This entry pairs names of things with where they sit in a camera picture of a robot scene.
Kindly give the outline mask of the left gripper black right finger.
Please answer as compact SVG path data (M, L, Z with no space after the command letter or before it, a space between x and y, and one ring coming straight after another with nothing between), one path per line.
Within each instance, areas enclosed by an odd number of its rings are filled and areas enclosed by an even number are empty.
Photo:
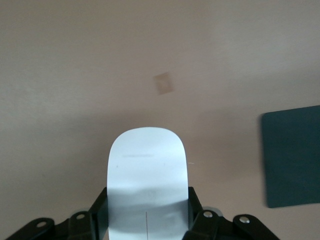
M188 187L186 240L278 240L257 217L236 215L232 221L204 209L193 187Z

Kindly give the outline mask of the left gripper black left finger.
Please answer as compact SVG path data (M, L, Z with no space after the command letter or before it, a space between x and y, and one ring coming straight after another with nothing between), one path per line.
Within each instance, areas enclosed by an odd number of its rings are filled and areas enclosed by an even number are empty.
M104 188L89 210L56 224L52 218L29 221L4 240L103 240L108 229L108 197Z

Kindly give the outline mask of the white computer mouse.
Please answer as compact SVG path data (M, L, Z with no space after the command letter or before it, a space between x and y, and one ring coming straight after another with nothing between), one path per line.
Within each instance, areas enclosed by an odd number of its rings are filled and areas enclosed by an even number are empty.
M107 163L109 240L182 240L188 230L188 170L171 130L140 127L116 138Z

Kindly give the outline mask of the black mouse pad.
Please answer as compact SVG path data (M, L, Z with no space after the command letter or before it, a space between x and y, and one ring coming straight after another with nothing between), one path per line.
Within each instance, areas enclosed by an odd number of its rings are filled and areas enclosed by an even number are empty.
M320 204L320 105L260 117L268 208Z

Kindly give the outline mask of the brown tape patch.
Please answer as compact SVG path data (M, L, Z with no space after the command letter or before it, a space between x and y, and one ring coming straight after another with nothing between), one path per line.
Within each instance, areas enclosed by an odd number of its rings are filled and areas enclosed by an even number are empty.
M153 81L159 95L168 94L175 90L171 75L164 72L153 77Z

